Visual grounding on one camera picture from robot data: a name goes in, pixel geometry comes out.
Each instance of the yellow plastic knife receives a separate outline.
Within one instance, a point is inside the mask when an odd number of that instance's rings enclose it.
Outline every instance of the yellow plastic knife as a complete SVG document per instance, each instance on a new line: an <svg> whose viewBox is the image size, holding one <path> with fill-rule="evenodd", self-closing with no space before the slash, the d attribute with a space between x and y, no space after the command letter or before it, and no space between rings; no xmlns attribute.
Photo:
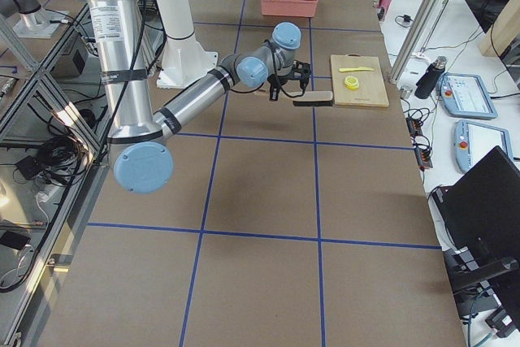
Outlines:
<svg viewBox="0 0 520 347"><path fill-rule="evenodd" d="M374 68L370 67L357 67L357 68L340 68L340 72L355 72L355 71L375 71Z"/></svg>

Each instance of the thermos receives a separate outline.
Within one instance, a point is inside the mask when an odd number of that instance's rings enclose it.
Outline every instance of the thermos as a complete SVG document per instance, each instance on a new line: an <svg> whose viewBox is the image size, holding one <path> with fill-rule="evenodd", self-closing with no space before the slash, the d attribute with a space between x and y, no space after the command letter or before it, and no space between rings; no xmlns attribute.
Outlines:
<svg viewBox="0 0 520 347"><path fill-rule="evenodd" d="M436 87L437 81L446 70L448 59L439 56L436 61L431 63L421 79L416 83L417 89L415 96L419 99L426 99L430 96L431 91Z"/></svg>

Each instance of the blue tape line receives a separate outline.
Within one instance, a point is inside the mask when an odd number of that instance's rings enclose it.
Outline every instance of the blue tape line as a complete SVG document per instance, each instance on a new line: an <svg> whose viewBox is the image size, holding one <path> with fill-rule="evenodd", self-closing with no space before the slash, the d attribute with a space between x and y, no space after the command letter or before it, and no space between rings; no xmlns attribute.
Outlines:
<svg viewBox="0 0 520 347"><path fill-rule="evenodd" d="M229 24L222 22L201 22L201 21L193 21L193 24L207 24L207 25L218 25L218 26L242 26L245 28L273 28L275 24ZM309 30L310 28L299 27L300 30ZM380 30L370 30L363 28L312 28L313 30L319 31L330 31L330 32L355 32L355 33L379 33L382 34Z"/></svg>
<svg viewBox="0 0 520 347"><path fill-rule="evenodd" d="M247 137L247 136L222 136L227 140L244 140L244 141L269 141L269 142L285 142L293 144L314 144L313 141L303 140L289 140L289 139L277 139L277 138L261 138L261 137Z"/></svg>
<svg viewBox="0 0 520 347"><path fill-rule="evenodd" d="M397 247L411 249L434 249L442 250L440 245L422 245L422 244L406 244L406 243L387 243L382 241L359 241L359 240L342 240L342 239L322 239L324 243L335 244L352 244L352 245L369 245L375 247Z"/></svg>
<svg viewBox="0 0 520 347"><path fill-rule="evenodd" d="M370 144L350 144L344 142L329 142L318 141L318 145L333 145L333 146L351 146L353 148L374 148L377 150L414 150L411 146L390 146L390 145L370 145Z"/></svg>
<svg viewBox="0 0 520 347"><path fill-rule="evenodd" d="M242 22L242 17L244 15L244 7L245 7L245 0L242 1L242 10L240 12L240 21ZM236 42L235 42L235 51L236 47L238 45L238 39L240 36L240 25L238 27L238 32L236 33ZM223 109L222 109L222 117L220 118L220 125L219 125L219 136L217 137L217 144L214 149L214 157L213 157L213 165L211 167L211 174L210 174L210 183L208 184L208 192L206 195L206 203L204 205L204 214L202 216L202 223L201 223L201 232L199 234L198 243L197 243L197 252L195 253L195 261L193 263L193 271L192 271L192 277L189 283L189 291L188 291L188 299L186 300L186 308L184 310L184 320L182 324L182 331L180 333L180 339L179 339L179 347L184 347L184 338L186 337L186 328L188 326L188 320L189 320L189 309L191 307L191 302L193 298L193 288L195 286L195 279L197 277L197 269L198 269L198 259L201 254L201 247L202 247L202 238L204 237L204 227L206 226L206 218L207 213L210 205L210 199L211 199L211 189L213 187L213 179L215 177L215 169L217 165L217 159L219 156L219 147L220 147L220 140L222 136L222 129L224 125L224 120L226 118L226 108L228 106L228 95L226 94L226 97L224 99Z"/></svg>
<svg viewBox="0 0 520 347"><path fill-rule="evenodd" d="M287 142L293 144L305 144L305 145L331 145L331 146L344 146L349 148L372 148L378 150L414 150L411 146L392 146L392 145L372 145L372 144L352 144L348 142L332 142L332 141L304 141L304 140L289 140L283 138L263 138L263 137L247 137L247 136L216 136L211 134L202 133L182 133L178 135L185 137L210 137L210 138L222 138L226 140L243 140L243 141L265 141L265 142Z"/></svg>
<svg viewBox="0 0 520 347"><path fill-rule="evenodd" d="M247 233L247 232L229 232L229 231L215 231L215 230L201 230L192 228L176 228L176 227L162 227L156 225L134 225L130 223L87 223L89 227L94 228L121 228L121 229L140 229L146 231L160 231L160 232L178 232L178 233L204 233L215 236L237 236L237 237L252 237L258 239L276 239L287 241L321 241L332 244L347 244L347 245L371 245L378 247L399 247L411 249L441 249L438 245L421 245L421 244L407 244L407 243L390 243L384 241L360 241L348 239L327 239L306 236L289 236L289 235L275 235L269 233Z"/></svg>
<svg viewBox="0 0 520 347"><path fill-rule="evenodd" d="M126 228L126 229L142 229L146 231L167 231L167 232L180 232L180 233L200 233L199 229L189 228L175 228L175 227L157 227L151 225L132 225L128 223L88 223L90 227L103 227L103 228Z"/></svg>
<svg viewBox="0 0 520 347"><path fill-rule="evenodd" d="M312 40L312 20L309 18L309 48L310 62L313 63L313 40ZM311 74L311 81L314 90L314 77ZM325 326L325 291L323 282L323 248L322 248L322 221L319 197L319 161L318 161L318 123L316 121L316 109L312 108L312 128L314 139L314 192L316 197L316 232L318 234L318 283L319 283L319 318L321 326L322 347L327 346L327 329Z"/></svg>
<svg viewBox="0 0 520 347"><path fill-rule="evenodd" d="M304 236L285 236L285 235L271 235L268 233L247 233L247 232L228 232L228 231L213 231L205 230L207 235L215 236L233 236L233 237L251 237L254 239L274 239L274 240L288 240L288 241L315 241L318 239L315 237L304 237Z"/></svg>

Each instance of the black tape band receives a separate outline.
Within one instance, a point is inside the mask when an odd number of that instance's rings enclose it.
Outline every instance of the black tape band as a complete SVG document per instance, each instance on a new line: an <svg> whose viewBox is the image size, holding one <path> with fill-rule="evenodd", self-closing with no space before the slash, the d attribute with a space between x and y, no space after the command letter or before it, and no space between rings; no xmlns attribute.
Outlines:
<svg viewBox="0 0 520 347"><path fill-rule="evenodd" d="M148 72L145 69L134 69L129 71L106 71L101 72L101 82L104 85L112 85L115 83L124 83L125 81L144 80L148 78Z"/></svg>
<svg viewBox="0 0 520 347"><path fill-rule="evenodd" d="M166 107L161 107L158 111L164 116L164 123L169 127L172 134L177 134L182 129L179 120Z"/></svg>
<svg viewBox="0 0 520 347"><path fill-rule="evenodd" d="M219 80L220 84L224 87L224 91L227 92L231 89L231 85L229 84L227 77L221 71L215 68L208 73Z"/></svg>
<svg viewBox="0 0 520 347"><path fill-rule="evenodd" d="M108 137L109 144L136 144L137 142L155 140L163 136L163 131L144 134L142 136L134 137Z"/></svg>

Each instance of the sticker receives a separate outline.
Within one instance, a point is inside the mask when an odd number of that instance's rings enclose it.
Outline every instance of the sticker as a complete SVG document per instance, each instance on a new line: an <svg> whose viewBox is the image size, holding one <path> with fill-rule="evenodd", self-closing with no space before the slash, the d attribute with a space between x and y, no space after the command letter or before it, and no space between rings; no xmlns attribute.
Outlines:
<svg viewBox="0 0 520 347"><path fill-rule="evenodd" d="M123 27L117 6L93 7L90 9L96 42L122 41Z"/></svg>

